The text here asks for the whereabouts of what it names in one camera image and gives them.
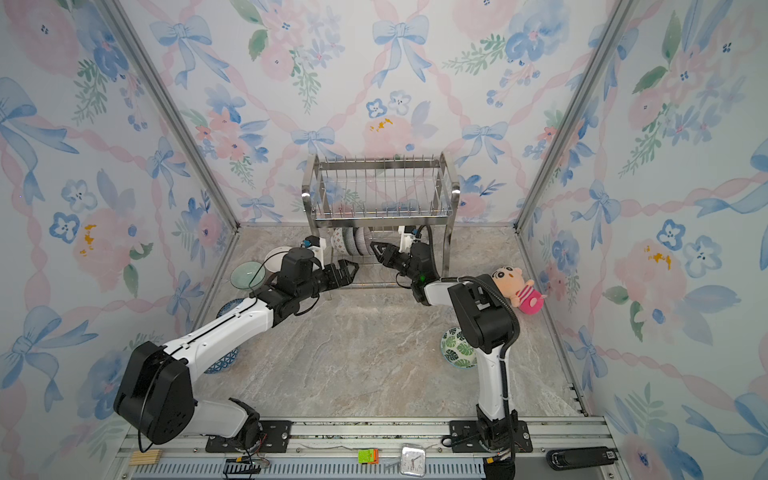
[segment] plush toy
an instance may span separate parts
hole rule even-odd
[[[533,288],[533,280],[523,280],[523,270],[503,266],[492,275],[498,291],[509,298],[509,303],[521,312],[533,315],[544,306],[546,295],[541,295]]]

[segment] mounting plate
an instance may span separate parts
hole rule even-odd
[[[475,420],[454,420],[449,422],[451,429],[451,450],[454,453],[485,453],[488,452],[480,443],[480,434]],[[528,424],[518,420],[518,431],[514,434],[516,452],[533,452],[531,434],[528,432]]]
[[[261,428],[266,434],[259,453],[285,453],[288,450],[288,441],[290,440],[290,420],[262,420]],[[208,453],[238,453],[240,450],[235,448],[229,439],[220,437],[208,437],[208,443],[205,445],[205,451]]]

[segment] stainless steel dish rack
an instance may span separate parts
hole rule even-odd
[[[401,225],[444,225],[442,276],[449,275],[451,235],[461,193],[453,163],[439,157],[343,158],[307,164],[301,186],[306,218],[313,235],[320,228],[368,227],[376,240],[399,242]],[[362,265],[375,265],[375,257],[333,252]],[[392,270],[386,276],[394,279]],[[384,272],[353,284],[360,287],[396,286],[379,281]]]

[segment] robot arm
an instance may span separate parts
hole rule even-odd
[[[182,433],[219,435],[251,449],[260,439],[259,414],[236,399],[196,400],[192,382],[249,338],[290,315],[300,315],[302,300],[351,284],[358,269],[357,263],[347,260],[323,268],[310,248],[291,249],[276,280],[271,277],[230,312],[164,346],[139,345],[115,397],[115,412],[153,443],[168,442]]]
[[[382,265],[411,279],[417,302],[453,306],[462,333],[478,359],[477,427],[481,442],[489,450],[509,447],[514,461],[518,417],[509,394],[506,353],[520,336],[520,323],[489,275],[438,279],[432,231],[427,228],[429,245],[414,241],[409,251],[383,242],[371,242],[371,247]]]

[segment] wall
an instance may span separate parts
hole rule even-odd
[[[614,1],[122,4],[242,220],[306,221],[315,152],[444,151],[461,175],[459,221],[506,222]]]
[[[526,225],[635,479],[768,477],[766,21],[761,1],[641,0],[581,119],[596,128]]]
[[[101,478],[230,231],[91,3],[4,0],[0,45],[0,477]]]

